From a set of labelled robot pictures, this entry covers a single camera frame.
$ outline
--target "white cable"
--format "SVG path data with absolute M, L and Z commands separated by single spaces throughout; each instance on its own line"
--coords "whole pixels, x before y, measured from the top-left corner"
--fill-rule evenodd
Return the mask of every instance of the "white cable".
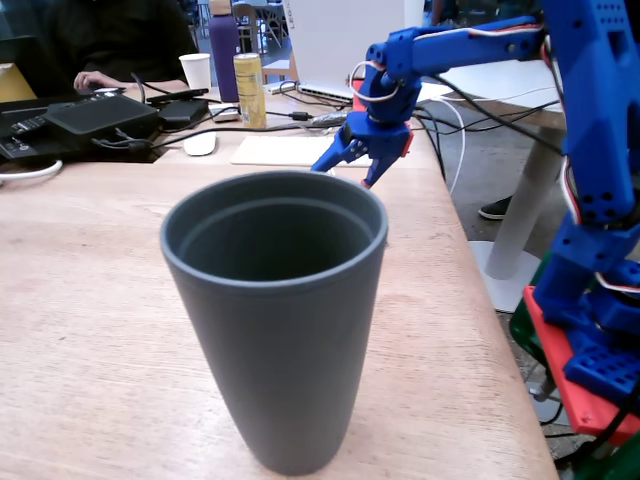
M 578 211 L 576 210 L 576 206 L 571 200 L 571 194 L 569 193 L 569 185 L 567 185 L 567 169 L 569 168 L 569 158 L 564 157 L 564 161 L 562 162 L 562 169 L 560 170 L 560 190 L 562 191 L 562 197 L 564 198 L 567 207 L 569 208 L 569 212 L 571 213 L 571 217 L 573 218 L 573 223 L 576 225 L 580 224 L 580 217 L 578 216 Z
M 565 202 L 567 203 L 567 207 L 569 207 L 569 212 L 573 217 L 573 223 L 576 225 L 580 224 L 580 216 L 576 210 L 576 205 L 572 200 L 572 196 L 569 193 L 569 185 L 567 184 L 567 169 L 569 168 L 569 158 L 564 157 L 564 162 L 562 162 L 562 170 L 560 171 L 560 189 L 562 190 L 562 196 L 564 197 Z M 598 283 L 602 285 L 607 290 L 614 290 L 616 292 L 622 293 L 633 293 L 640 294 L 640 287 L 629 287 L 624 285 L 614 285 L 612 283 L 607 282 L 607 280 L 602 276 L 600 272 L 595 273 L 596 280 Z
M 0 173 L 0 182 L 3 180 L 28 180 L 31 178 L 46 177 L 47 175 L 54 175 L 62 168 L 62 162 L 56 160 L 56 163 L 43 170 L 37 170 L 35 172 L 22 172 L 22 173 Z
M 640 294 L 640 287 L 624 287 L 622 285 L 613 285 L 605 280 L 601 273 L 596 272 L 596 279 L 604 288 L 608 290 L 615 290 L 622 293 L 634 293 Z
M 453 195 L 453 191 L 456 189 L 456 185 L 458 184 L 458 178 L 460 178 L 460 172 L 462 171 L 462 162 L 464 161 L 464 153 L 465 153 L 465 150 L 467 149 L 467 133 L 465 131 L 465 125 L 464 125 L 464 121 L 462 120 L 462 115 L 460 115 L 460 112 L 458 112 L 458 110 L 456 110 L 456 108 L 453 105 L 451 105 L 446 100 L 443 100 L 442 98 L 432 98 L 431 100 L 433 100 L 434 102 L 444 103 L 447 107 L 451 109 L 451 111 L 458 118 L 458 122 L 460 123 L 460 133 L 462 134 L 462 146 L 460 148 L 460 161 L 458 162 L 458 169 L 456 170 L 456 175 L 455 177 L 453 177 L 453 183 L 451 184 L 451 188 L 449 189 L 449 195 Z
M 414 38 L 413 41 L 417 42 L 418 40 L 421 40 L 427 37 L 429 38 L 441 37 L 442 35 L 451 35 L 453 33 L 460 33 L 460 32 L 473 33 L 474 35 L 477 35 L 479 37 L 504 37 L 505 35 L 512 35 L 514 33 L 537 33 L 541 30 L 542 30 L 542 27 L 518 28 L 517 26 L 511 27 L 505 30 L 498 30 L 498 31 L 478 30 L 477 28 L 454 28 L 451 30 L 443 30 L 442 32 L 426 33 L 424 35 L 420 35 L 419 37 Z
M 353 94 L 356 97 L 358 97 L 360 100 L 364 100 L 365 102 L 380 103 L 380 102 L 386 102 L 387 100 L 391 100 L 393 97 L 396 96 L 396 93 L 398 93 L 398 90 L 400 90 L 399 85 L 396 85 L 396 89 L 392 93 L 390 93 L 389 95 L 385 95 L 383 97 L 367 97 L 366 95 L 363 95 L 358 90 L 356 90 L 356 88 L 353 86 L 353 79 L 355 78 L 356 73 L 358 73 L 358 69 L 362 65 L 368 65 L 370 67 L 373 67 L 379 72 L 384 72 L 386 70 L 383 66 L 378 65 L 377 63 L 372 62 L 370 60 L 365 60 L 364 62 L 358 63 L 353 69 L 353 72 L 351 72 L 351 75 L 349 76 L 349 88 L 351 89 L 351 92 L 353 92 Z
M 524 97 L 525 95 L 529 95 L 531 93 L 542 92 L 544 90 L 555 90 L 556 87 L 541 87 L 534 88 L 533 90 L 529 90 L 527 92 L 518 93 L 517 95 L 511 95 L 510 97 L 502 97 L 502 98 L 476 98 L 474 102 L 501 102 L 504 100 L 511 100 L 513 98 Z M 448 102 L 466 102 L 464 98 L 447 98 Z

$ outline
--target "plastic cup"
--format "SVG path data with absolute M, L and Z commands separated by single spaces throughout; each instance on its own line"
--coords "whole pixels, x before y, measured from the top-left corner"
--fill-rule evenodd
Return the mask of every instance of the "plastic cup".
M 211 185 L 162 226 L 164 256 L 227 408 L 275 472 L 312 473 L 340 448 L 386 236 L 375 195 L 303 171 Z
M 179 57 L 191 90 L 211 89 L 211 55 L 192 53 Z

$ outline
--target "shoe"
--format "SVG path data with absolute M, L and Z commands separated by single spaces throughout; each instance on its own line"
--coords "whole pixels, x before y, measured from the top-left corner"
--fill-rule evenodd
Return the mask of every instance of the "shoe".
M 478 214 L 487 220 L 502 220 L 507 214 L 507 209 L 511 203 L 511 197 L 503 198 L 497 202 L 487 203 L 480 210 Z

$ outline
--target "computer mouse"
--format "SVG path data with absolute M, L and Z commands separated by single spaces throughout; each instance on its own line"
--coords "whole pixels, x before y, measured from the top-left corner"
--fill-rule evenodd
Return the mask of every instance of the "computer mouse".
M 192 157 L 209 155 L 216 148 L 216 132 L 207 132 L 187 138 L 184 141 L 184 151 Z

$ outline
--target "white table leg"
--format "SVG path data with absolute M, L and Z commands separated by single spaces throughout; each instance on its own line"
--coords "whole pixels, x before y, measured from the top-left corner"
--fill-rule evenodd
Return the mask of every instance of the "white table leg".
M 539 135 L 562 147 L 565 133 L 540 128 Z M 524 251 L 560 167 L 562 157 L 535 143 L 494 242 L 470 242 L 493 306 L 513 313 L 540 260 Z

